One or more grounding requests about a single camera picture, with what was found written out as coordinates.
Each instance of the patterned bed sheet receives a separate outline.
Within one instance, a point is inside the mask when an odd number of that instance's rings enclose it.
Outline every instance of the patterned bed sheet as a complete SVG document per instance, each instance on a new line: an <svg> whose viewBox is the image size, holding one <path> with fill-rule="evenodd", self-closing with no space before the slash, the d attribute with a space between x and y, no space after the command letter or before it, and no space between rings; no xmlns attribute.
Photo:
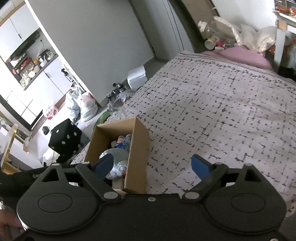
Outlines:
<svg viewBox="0 0 296 241"><path fill-rule="evenodd" d="M138 116L150 130L147 193L179 193L200 179L190 158L254 164L296 206L296 84L248 65L185 51L109 121ZM82 162L88 146L73 163Z"/></svg>

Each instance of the kitchen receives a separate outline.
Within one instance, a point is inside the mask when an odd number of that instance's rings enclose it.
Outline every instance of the kitchen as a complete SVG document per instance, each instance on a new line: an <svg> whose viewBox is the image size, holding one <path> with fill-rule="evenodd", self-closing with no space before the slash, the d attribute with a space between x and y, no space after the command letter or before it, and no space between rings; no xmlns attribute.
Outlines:
<svg viewBox="0 0 296 241"><path fill-rule="evenodd" d="M0 13L0 102L31 131L44 108L63 100L72 78L25 2L9 1L5 7Z"/></svg>

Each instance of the human hand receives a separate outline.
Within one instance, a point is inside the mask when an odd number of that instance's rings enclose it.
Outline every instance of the human hand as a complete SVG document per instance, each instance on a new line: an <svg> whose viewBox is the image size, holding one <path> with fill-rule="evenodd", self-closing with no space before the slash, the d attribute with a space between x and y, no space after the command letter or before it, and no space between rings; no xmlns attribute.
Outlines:
<svg viewBox="0 0 296 241"><path fill-rule="evenodd" d="M1 209L0 210L0 236L4 241L12 240L9 226L19 228L20 231L23 231L22 224L15 214L10 212L9 210Z"/></svg>

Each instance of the table leg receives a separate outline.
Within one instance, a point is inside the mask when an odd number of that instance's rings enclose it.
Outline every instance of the table leg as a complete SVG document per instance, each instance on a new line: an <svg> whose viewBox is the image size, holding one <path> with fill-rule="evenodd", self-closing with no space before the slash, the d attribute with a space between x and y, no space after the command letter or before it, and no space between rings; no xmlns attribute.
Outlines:
<svg viewBox="0 0 296 241"><path fill-rule="evenodd" d="M281 58L284 52L286 31L277 29L276 31L276 49L274 52L274 70L278 72L279 66L281 64Z"/></svg>

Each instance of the bed sheet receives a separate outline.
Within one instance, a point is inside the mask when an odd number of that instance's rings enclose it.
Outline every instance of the bed sheet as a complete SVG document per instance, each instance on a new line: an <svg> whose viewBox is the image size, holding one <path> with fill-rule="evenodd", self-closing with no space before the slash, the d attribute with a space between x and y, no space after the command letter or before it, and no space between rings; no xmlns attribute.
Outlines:
<svg viewBox="0 0 296 241"><path fill-rule="evenodd" d="M190 158L254 164L296 206L296 84L262 70L185 51L109 121L138 116L150 131L147 193L179 193L200 179ZM88 146L73 163L82 162Z"/></svg>

